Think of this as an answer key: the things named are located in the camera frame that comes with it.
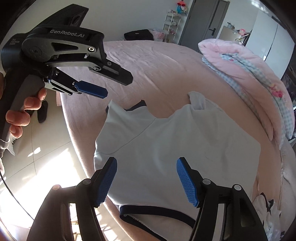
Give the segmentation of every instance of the white t-shirt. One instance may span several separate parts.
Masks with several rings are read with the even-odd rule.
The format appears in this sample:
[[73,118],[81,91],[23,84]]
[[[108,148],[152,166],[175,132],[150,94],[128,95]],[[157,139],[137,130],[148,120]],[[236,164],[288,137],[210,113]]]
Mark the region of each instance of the white t-shirt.
[[[191,104],[162,119],[147,106],[125,111],[111,101],[96,139],[96,170],[117,159],[108,196],[121,219],[160,240],[188,240],[198,214],[178,177],[179,157],[216,185],[240,184],[249,197],[258,168],[260,144],[202,94],[188,95]],[[219,209],[217,222],[222,217]]]

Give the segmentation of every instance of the pink quilt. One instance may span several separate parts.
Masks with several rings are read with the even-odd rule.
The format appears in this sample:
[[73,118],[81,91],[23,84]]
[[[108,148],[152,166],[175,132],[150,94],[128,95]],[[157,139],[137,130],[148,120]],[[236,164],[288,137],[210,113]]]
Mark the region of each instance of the pink quilt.
[[279,149],[292,138],[295,117],[283,82],[259,56],[230,41],[206,39],[198,44],[203,61],[216,71],[257,116]]

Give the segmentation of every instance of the black slipper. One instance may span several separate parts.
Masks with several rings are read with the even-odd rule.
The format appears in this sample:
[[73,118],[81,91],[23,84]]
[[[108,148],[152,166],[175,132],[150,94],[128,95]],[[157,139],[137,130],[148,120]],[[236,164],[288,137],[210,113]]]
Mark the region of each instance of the black slipper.
[[47,117],[47,108],[48,103],[47,101],[42,101],[41,107],[39,110],[37,110],[37,118],[39,123],[43,123],[46,120]]

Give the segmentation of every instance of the hand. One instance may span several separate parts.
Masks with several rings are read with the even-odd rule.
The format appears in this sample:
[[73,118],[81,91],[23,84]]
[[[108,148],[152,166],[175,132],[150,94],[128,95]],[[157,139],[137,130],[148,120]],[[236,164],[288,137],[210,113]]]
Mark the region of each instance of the hand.
[[[0,73],[0,98],[4,90],[4,77]],[[41,89],[37,97],[27,97],[24,101],[25,110],[38,110],[41,107],[42,100],[45,99],[46,89]],[[6,113],[6,121],[11,124],[9,131],[15,138],[22,136],[22,126],[27,126],[30,123],[30,115],[25,112],[9,110]]]

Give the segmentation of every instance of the stuffed toy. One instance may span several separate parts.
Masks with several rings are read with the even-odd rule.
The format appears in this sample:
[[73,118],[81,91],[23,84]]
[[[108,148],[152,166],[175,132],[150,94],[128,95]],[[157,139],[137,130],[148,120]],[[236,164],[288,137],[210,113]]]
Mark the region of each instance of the stuffed toy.
[[241,29],[239,30],[239,34],[240,34],[241,36],[246,35],[246,30],[244,30],[243,28],[241,28]]
[[179,14],[186,14],[187,11],[187,7],[186,7],[186,3],[184,1],[180,1],[177,3],[177,13]]

